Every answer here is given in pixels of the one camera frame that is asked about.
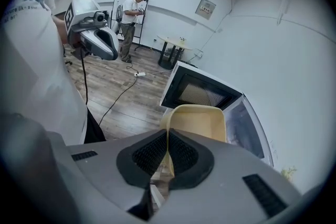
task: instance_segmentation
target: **table top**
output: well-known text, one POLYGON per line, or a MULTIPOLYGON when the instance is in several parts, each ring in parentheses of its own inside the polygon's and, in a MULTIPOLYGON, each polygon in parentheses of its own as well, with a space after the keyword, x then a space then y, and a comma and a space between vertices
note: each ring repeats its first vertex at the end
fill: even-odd
POLYGON ((186 46, 186 44, 182 44, 179 39, 169 38, 169 37, 165 37, 165 36, 161 36, 161 35, 157 35, 157 37, 159 39, 162 39, 164 42, 173 44, 174 46, 180 47, 182 49, 193 50, 192 48, 189 48, 188 46, 186 46))

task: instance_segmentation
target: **shoe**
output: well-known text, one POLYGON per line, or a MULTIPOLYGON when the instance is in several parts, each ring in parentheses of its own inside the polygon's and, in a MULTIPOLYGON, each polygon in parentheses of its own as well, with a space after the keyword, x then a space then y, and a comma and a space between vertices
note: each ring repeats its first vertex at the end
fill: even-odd
POLYGON ((127 60, 122 60, 123 62, 128 62, 128 63, 131 63, 132 62, 132 60, 131 59, 127 59, 127 60))

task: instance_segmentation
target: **wall sign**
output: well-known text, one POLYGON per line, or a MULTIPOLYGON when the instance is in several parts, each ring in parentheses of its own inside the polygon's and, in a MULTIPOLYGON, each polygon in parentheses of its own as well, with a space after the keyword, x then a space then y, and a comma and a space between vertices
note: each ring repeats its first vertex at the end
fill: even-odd
POLYGON ((210 1, 201 0, 195 13, 209 20, 215 7, 216 5, 210 1))

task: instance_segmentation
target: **black table base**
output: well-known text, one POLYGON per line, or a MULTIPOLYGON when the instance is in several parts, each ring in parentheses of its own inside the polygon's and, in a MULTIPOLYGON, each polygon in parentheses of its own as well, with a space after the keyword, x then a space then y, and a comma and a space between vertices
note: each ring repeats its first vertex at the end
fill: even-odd
POLYGON ((172 63, 171 60, 172 60, 174 51, 176 49, 176 46, 173 47, 172 52, 169 55, 169 59, 168 60, 163 60, 162 58, 164 56, 164 52, 166 51, 166 47, 167 47, 167 42, 165 42, 164 45, 163 45, 163 48, 162 48, 162 51, 161 51, 161 54, 160 54, 160 58, 159 58, 158 64, 159 64, 160 67, 163 67, 164 69, 171 70, 176 65, 176 62, 177 62, 177 60, 178 60, 178 58, 180 56, 182 48, 179 48, 179 50, 177 51, 177 54, 175 56, 174 62, 172 63))

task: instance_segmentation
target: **table leg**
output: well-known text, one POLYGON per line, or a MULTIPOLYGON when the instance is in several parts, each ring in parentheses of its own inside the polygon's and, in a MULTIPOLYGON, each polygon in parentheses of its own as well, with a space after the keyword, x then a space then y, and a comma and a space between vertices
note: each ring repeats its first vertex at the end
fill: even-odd
POLYGON ((163 55, 164 55, 164 51, 166 50, 166 47, 167 47, 167 42, 165 42, 164 45, 163 45, 158 64, 161 64, 161 61, 162 61, 162 58, 163 58, 163 55))
POLYGON ((174 66, 176 65, 176 62, 177 62, 177 60, 178 60, 178 58, 179 58, 179 55, 180 55, 181 51, 182 51, 182 48, 180 48, 180 49, 178 50, 178 52, 177 52, 177 54, 176 54, 176 56, 175 56, 175 59, 174 59, 172 68, 174 68, 174 66))
POLYGON ((175 49, 176 49, 176 46, 173 47, 172 52, 169 55, 168 62, 170 62, 170 60, 172 59, 175 49))

